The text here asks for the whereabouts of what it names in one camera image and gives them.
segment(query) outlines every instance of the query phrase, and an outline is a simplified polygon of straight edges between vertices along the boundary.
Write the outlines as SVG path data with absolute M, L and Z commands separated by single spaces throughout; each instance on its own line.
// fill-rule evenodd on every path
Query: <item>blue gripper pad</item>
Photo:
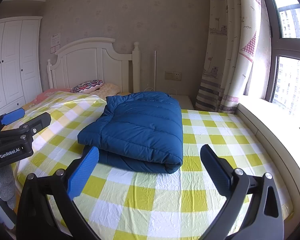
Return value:
M 231 196 L 231 185 L 233 171 L 226 159 L 219 158 L 209 145 L 201 147 L 200 159 L 211 177 L 219 194 L 225 197 Z
M 8 125 L 13 123 L 16 120 L 19 120 L 20 118 L 23 118 L 25 116 L 25 111 L 23 108 L 19 108 L 17 110 L 14 110 L 8 114 L 5 114 L 1 119 L 2 125 Z
M 67 193 L 71 200 L 81 194 L 98 161 L 99 149 L 92 147 L 68 180 Z

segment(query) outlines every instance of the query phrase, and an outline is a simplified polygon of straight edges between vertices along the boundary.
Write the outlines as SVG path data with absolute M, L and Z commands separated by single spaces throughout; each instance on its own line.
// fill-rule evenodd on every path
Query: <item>screw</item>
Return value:
M 239 168 L 235 169 L 234 172 L 235 172 L 235 174 L 237 174 L 239 176 L 243 175 L 243 170 L 241 170 Z
M 59 169 L 59 170 L 56 171 L 57 176 L 62 176 L 64 173 L 65 173 L 64 169 Z
M 267 179 L 272 179 L 272 174 L 269 172 L 266 172 L 265 176 Z
M 27 179 L 33 179 L 34 178 L 34 174 L 33 173 L 30 173 L 27 177 Z

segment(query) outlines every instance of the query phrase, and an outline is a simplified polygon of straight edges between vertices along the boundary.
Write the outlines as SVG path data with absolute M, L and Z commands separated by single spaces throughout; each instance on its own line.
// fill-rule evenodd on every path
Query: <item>bedpost finial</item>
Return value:
M 133 45 L 134 45 L 134 50 L 139 50 L 139 42 L 138 41 L 134 42 Z

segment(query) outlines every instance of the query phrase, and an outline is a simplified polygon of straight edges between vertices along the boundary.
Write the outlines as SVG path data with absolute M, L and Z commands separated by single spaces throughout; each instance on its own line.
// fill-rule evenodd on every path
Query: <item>yellow checkered bed sheet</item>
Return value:
M 23 185 L 31 172 L 52 175 L 79 158 L 83 146 L 77 143 L 77 134 L 103 113 L 105 105 L 97 96 L 56 92 L 27 110 L 23 119 L 6 127 L 19 127 L 44 112 L 50 113 L 52 119 L 48 128 L 34 136 L 33 156 L 16 166 L 18 181 Z M 200 161 L 204 144 L 247 174 L 262 176 L 271 172 L 284 218 L 292 213 L 278 170 L 239 117 L 182 110 L 182 123 L 184 161 L 174 174 L 137 173 L 97 164 L 74 202 L 102 239 L 198 239 L 225 202 Z M 249 201 L 247 197 L 231 232 L 239 229 Z M 64 225 L 53 198 L 50 204 L 56 219 Z

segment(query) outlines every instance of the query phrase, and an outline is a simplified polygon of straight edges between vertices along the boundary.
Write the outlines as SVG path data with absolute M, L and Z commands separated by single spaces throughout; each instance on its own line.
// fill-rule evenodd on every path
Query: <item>window frame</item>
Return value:
M 283 27 L 280 18 L 281 12 L 277 10 L 275 0 L 265 0 L 265 3 L 269 16 L 271 36 L 270 74 L 265 100 L 272 102 L 279 71 L 279 57 L 300 60 L 300 39 L 283 37 Z

